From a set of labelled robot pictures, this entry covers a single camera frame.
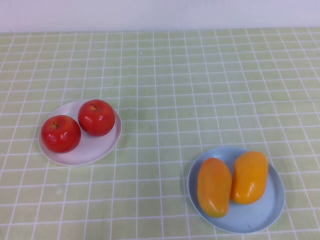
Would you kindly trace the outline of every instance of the mango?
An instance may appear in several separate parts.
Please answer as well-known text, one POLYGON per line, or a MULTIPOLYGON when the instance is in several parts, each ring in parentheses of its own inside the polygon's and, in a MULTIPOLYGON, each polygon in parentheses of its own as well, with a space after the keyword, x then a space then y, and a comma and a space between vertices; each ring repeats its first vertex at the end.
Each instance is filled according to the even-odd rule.
POLYGON ((248 151, 234 163, 231 199, 237 204, 253 204, 265 193, 269 163, 259 151, 248 151))
POLYGON ((203 211, 210 217, 224 217, 229 210, 232 174, 220 159, 206 159, 197 178, 197 198, 203 211))

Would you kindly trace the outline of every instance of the red apple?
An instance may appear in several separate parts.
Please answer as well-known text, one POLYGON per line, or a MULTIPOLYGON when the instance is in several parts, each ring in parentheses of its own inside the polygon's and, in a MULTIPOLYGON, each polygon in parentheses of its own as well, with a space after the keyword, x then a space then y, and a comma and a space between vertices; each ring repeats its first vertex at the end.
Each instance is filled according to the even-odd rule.
POLYGON ((100 137, 109 133, 114 127, 116 115, 109 103, 93 99, 80 107, 78 122, 89 135, 100 137))
POLYGON ((45 121, 41 129, 41 138, 52 152, 67 153, 80 143, 81 129, 72 117, 57 115, 45 121))

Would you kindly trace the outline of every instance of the table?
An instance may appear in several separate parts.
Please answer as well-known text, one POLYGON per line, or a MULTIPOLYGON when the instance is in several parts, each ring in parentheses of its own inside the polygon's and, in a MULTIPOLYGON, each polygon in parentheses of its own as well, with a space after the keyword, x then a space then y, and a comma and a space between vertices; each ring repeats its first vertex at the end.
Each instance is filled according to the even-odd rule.
POLYGON ((320 28, 0 35, 0 239, 320 239, 320 28), (63 104, 103 99, 117 146, 67 167, 38 147, 63 104), (201 153, 262 151, 286 189, 253 234, 208 224, 186 179, 201 153))

